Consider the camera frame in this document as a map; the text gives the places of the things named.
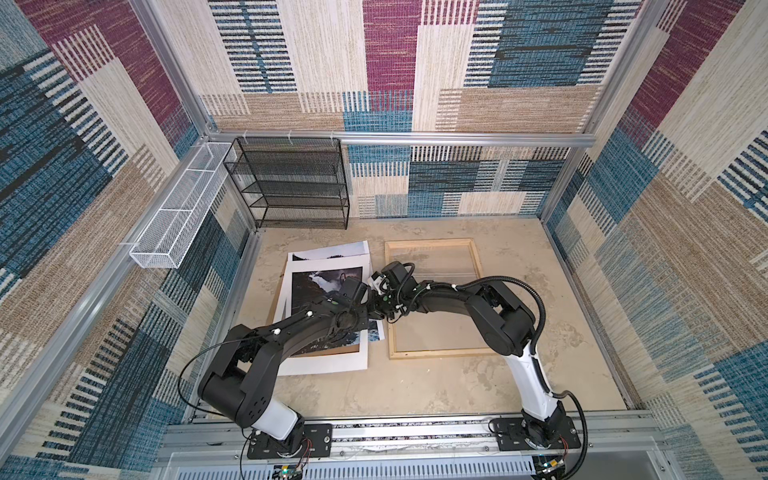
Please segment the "waterfall photo with white border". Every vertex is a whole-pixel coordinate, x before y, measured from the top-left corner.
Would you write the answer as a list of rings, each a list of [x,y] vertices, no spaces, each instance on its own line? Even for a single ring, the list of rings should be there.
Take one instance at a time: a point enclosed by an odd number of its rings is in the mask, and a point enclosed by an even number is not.
[[[363,279],[364,256],[321,261],[304,261],[285,267],[281,302],[274,323],[296,313],[306,302],[341,289],[348,278]],[[368,368],[369,335],[377,333],[373,325],[340,339],[321,340],[301,354],[285,360],[281,377],[362,371]]]

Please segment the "brown cardboard backing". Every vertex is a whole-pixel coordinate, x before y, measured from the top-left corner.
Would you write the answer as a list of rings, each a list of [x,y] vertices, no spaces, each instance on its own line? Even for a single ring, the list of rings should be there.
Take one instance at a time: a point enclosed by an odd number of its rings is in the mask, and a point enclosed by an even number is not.
[[[281,298],[281,293],[282,293],[282,285],[283,285],[283,281],[284,281],[284,276],[285,276],[285,270],[282,270],[280,275],[279,275],[279,277],[278,277],[277,288],[276,288],[275,295],[273,297],[273,300],[272,300],[272,303],[271,303],[271,306],[270,306],[269,313],[267,315],[266,325],[271,325],[275,321],[275,315],[277,314],[277,310],[278,310],[280,302],[281,302],[280,298]]]

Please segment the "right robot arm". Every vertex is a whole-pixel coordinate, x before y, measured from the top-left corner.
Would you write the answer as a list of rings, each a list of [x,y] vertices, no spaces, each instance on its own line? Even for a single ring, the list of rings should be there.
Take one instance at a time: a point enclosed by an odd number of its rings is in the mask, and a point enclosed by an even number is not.
[[[560,438],[567,415],[551,389],[537,354],[546,324],[540,295],[525,282],[490,276],[456,285],[413,278],[415,266],[394,261],[369,279],[370,312],[391,323],[412,312],[448,312],[473,321],[486,345],[504,357],[522,400],[525,440],[534,449]]]

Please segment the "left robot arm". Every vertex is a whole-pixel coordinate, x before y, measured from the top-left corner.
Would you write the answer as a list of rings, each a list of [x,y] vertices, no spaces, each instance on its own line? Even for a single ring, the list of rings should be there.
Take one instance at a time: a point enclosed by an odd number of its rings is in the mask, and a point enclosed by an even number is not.
[[[305,442],[304,419],[273,396],[281,364],[317,342],[368,327],[377,294],[356,278],[309,301],[273,325],[233,327],[203,374],[197,393],[218,413],[245,429],[268,435],[284,453]]]

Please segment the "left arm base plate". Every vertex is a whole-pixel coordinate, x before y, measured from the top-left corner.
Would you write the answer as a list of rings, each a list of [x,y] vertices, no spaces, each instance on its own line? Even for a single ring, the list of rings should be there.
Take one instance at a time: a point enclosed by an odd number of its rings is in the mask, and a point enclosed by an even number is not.
[[[248,460],[327,458],[333,440],[331,423],[299,423],[285,440],[277,440],[265,432],[258,433],[248,443]]]

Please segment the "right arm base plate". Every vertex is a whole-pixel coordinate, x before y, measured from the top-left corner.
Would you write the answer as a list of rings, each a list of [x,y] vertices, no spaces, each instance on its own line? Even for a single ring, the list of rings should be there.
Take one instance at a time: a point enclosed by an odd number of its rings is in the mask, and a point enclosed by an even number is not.
[[[533,417],[497,417],[488,423],[501,451],[578,450],[582,440],[568,417],[543,422]]]

